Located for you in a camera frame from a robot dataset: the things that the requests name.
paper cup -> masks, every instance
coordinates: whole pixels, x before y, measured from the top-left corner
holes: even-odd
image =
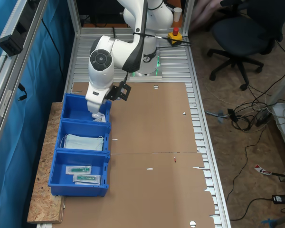
[[[181,8],[179,7],[174,8],[174,21],[175,22],[178,22],[180,20],[181,12],[182,12]]]

brown cardboard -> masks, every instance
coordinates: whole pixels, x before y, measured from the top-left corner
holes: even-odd
[[[68,197],[54,228],[214,228],[211,194],[203,171],[179,167],[111,169],[110,189],[101,197]]]
[[[128,100],[112,103],[111,154],[197,152],[184,83],[128,84]],[[73,92],[87,85],[74,83]]]
[[[87,89],[89,87],[89,83],[88,82],[75,82],[73,84],[73,94],[77,94],[77,95],[83,95],[85,96],[87,93]]]
[[[111,169],[204,167],[200,153],[112,154]]]
[[[117,140],[110,140],[106,196],[67,197],[63,222],[53,227],[190,228],[194,221],[214,228],[203,170],[192,168],[203,167],[203,160],[185,84],[129,85],[128,101],[112,104],[111,139]],[[86,90],[87,84],[74,83],[73,92]]]

blue plastic bin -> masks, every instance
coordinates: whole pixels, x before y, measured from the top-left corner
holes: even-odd
[[[57,149],[54,153],[48,185],[53,195],[62,196],[105,196],[109,189],[107,183],[110,155],[87,153],[77,150]],[[101,175],[100,185],[77,185],[73,175],[66,174],[66,166],[91,165],[91,174]]]
[[[111,101],[106,101],[105,104],[100,106],[99,112],[105,114],[106,123],[101,122],[102,124],[110,123],[110,110],[111,110]],[[92,113],[89,112],[87,108],[87,100],[85,96],[74,95],[74,94],[65,94],[62,113],[62,119],[68,120],[83,120],[83,121],[93,121]]]
[[[111,125],[104,125],[99,122],[81,122],[81,121],[70,121],[60,120],[59,130],[56,140],[56,149],[63,147],[64,137],[67,134],[73,134],[80,137],[92,137],[97,138],[102,136],[104,138],[104,144],[101,151],[90,151],[90,150],[79,150],[84,152],[95,152],[110,154],[109,151],[109,137],[110,137]]]

red button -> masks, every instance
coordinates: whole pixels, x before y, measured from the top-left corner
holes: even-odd
[[[173,34],[174,36],[177,36],[178,33],[179,33],[179,28],[174,28],[172,34]]]

green syringe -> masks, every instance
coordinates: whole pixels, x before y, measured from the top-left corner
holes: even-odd
[[[89,172],[90,168],[74,168],[71,169],[72,172]]]
[[[95,181],[96,177],[77,176],[77,180],[91,180],[91,181]]]

